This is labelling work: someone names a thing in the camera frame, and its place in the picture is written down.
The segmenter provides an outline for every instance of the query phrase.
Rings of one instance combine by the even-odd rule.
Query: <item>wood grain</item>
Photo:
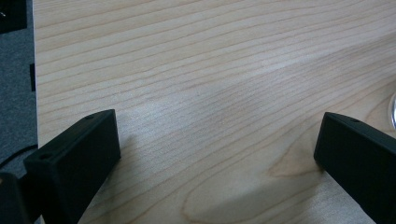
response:
[[[80,223],[373,223],[313,150],[325,111],[395,136],[396,2],[35,0],[34,15],[39,144],[117,111],[122,159]]]

